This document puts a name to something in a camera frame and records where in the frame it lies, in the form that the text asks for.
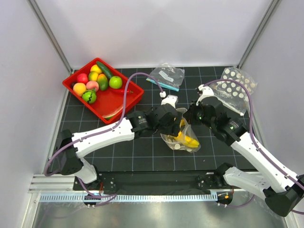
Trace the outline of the yellow banana bunch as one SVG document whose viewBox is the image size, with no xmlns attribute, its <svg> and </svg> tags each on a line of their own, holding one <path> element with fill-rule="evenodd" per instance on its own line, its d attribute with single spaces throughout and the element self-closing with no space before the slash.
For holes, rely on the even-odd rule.
<svg viewBox="0 0 304 228">
<path fill-rule="evenodd" d="M 173 138 L 175 141 L 188 148 L 196 149 L 200 146 L 200 143 L 196 139 L 191 126 L 184 119 L 182 119 L 180 122 L 180 131 L 178 133 L 178 136 L 174 136 Z"/>
</svg>

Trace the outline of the small striped watermelon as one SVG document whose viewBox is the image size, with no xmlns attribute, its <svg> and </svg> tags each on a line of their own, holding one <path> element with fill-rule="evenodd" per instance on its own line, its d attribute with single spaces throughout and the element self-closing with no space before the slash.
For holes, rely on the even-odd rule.
<svg viewBox="0 0 304 228">
<path fill-rule="evenodd" d="M 87 90 L 82 94 L 82 99 L 88 103 L 88 104 L 93 104 L 96 99 L 97 99 L 97 95 L 95 90 Z"/>
</svg>

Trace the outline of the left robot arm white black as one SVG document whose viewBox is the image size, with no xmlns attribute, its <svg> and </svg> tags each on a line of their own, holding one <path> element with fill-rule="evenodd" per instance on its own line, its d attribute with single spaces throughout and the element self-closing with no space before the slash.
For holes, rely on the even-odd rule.
<svg viewBox="0 0 304 228">
<path fill-rule="evenodd" d="M 113 124 L 91 131 L 74 134 L 64 131 L 62 145 L 55 153 L 59 161 L 58 172 L 63 176 L 74 175 L 90 190 L 96 190 L 101 179 L 97 168 L 85 159 L 88 154 L 155 133 L 177 136 L 181 119 L 181 112 L 170 104 L 164 104 L 146 112 L 134 111 Z"/>
</svg>

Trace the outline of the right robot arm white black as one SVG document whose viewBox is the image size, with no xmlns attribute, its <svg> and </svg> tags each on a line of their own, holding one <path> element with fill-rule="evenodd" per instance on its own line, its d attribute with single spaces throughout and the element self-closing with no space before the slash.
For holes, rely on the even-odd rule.
<svg viewBox="0 0 304 228">
<path fill-rule="evenodd" d="M 286 217 L 303 199 L 303 175 L 296 174 L 276 159 L 238 118 L 229 117 L 216 97 L 192 103 L 183 117 L 191 125 L 208 127 L 218 140 L 239 152 L 261 174 L 257 177 L 224 163 L 214 176 L 217 187 L 233 185 L 251 192 L 281 217 Z"/>
</svg>

